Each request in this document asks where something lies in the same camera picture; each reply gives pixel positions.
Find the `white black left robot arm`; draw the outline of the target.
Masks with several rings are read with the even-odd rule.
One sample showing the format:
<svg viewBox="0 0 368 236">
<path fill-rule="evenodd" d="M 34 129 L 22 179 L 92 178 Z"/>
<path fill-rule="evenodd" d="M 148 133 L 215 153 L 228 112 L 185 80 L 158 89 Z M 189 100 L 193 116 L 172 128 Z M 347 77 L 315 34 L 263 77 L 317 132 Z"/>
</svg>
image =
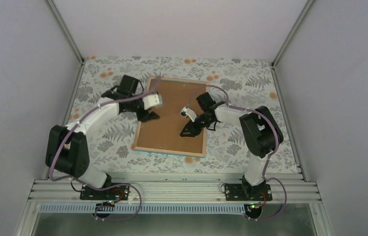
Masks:
<svg viewBox="0 0 368 236">
<path fill-rule="evenodd" d="M 99 199 L 112 193 L 111 177 L 90 163 L 88 141 L 99 132 L 102 125 L 122 113 L 134 113 L 140 122 L 159 119 L 153 108 L 163 104 L 157 87 L 137 94 L 141 81 L 124 75 L 119 83 L 104 92 L 94 107 L 79 119 L 65 125 L 55 125 L 49 133 L 45 164 L 50 168 L 49 179 L 59 181 L 72 178 L 92 189 Z"/>
</svg>

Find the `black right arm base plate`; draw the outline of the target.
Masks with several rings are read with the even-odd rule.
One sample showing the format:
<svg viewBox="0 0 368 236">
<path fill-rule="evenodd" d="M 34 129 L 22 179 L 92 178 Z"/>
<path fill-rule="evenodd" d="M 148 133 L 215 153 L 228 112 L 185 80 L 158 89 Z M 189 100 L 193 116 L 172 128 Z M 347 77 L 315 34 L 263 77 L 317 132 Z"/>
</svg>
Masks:
<svg viewBox="0 0 368 236">
<path fill-rule="evenodd" d="M 224 194 L 227 201 L 272 201 L 272 190 L 269 184 L 256 186 L 243 184 L 224 184 Z"/>
</svg>

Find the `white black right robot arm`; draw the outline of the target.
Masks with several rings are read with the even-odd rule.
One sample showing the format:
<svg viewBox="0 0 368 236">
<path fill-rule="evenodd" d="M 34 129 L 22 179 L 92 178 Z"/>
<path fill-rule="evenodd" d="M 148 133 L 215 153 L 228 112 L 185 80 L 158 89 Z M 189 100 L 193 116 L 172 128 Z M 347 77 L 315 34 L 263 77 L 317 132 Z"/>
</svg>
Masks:
<svg viewBox="0 0 368 236">
<path fill-rule="evenodd" d="M 195 137 L 217 122 L 240 125 L 248 150 L 253 155 L 242 177 L 241 192 L 245 199 L 254 200 L 264 192 L 267 166 L 283 141 L 283 134 L 269 108 L 260 106 L 249 109 L 229 105 L 224 101 L 216 102 L 207 92 L 198 96 L 197 102 L 203 111 L 201 115 L 197 115 L 188 106 L 181 109 L 180 114 L 189 118 L 189 121 L 180 136 Z"/>
</svg>

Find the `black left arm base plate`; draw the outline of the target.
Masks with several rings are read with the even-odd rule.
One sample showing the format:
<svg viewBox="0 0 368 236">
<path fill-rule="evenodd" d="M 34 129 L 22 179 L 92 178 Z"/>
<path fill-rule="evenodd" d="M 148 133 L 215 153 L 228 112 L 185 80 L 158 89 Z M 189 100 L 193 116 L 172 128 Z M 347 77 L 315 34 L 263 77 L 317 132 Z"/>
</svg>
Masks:
<svg viewBox="0 0 368 236">
<path fill-rule="evenodd" d="M 96 200 L 96 201 L 118 201 L 128 200 L 130 186 L 122 185 L 119 187 L 110 188 L 104 191 L 97 191 L 90 187 L 82 187 L 80 190 L 81 200 Z"/>
</svg>

